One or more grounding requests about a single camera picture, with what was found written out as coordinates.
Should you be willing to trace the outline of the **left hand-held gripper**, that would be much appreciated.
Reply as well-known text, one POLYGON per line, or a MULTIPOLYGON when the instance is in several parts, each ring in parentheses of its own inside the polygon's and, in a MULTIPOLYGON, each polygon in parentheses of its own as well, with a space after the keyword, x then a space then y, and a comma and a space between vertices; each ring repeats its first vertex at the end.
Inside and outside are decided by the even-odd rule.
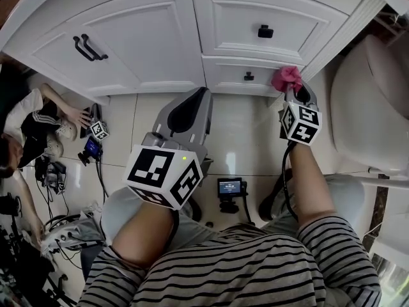
POLYGON ((140 199, 180 210, 207 176, 213 159, 210 133, 213 97, 208 88, 182 93, 158 114, 140 145, 134 145, 123 182, 140 199))

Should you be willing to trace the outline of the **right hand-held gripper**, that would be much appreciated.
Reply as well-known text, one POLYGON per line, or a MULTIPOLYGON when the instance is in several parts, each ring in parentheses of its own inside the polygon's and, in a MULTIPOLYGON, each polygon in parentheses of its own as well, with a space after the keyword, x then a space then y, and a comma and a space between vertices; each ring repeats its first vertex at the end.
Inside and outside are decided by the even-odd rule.
POLYGON ((280 138, 312 145, 322 128, 322 113, 316 95, 307 83, 302 81, 297 93, 288 85, 279 120, 280 138))

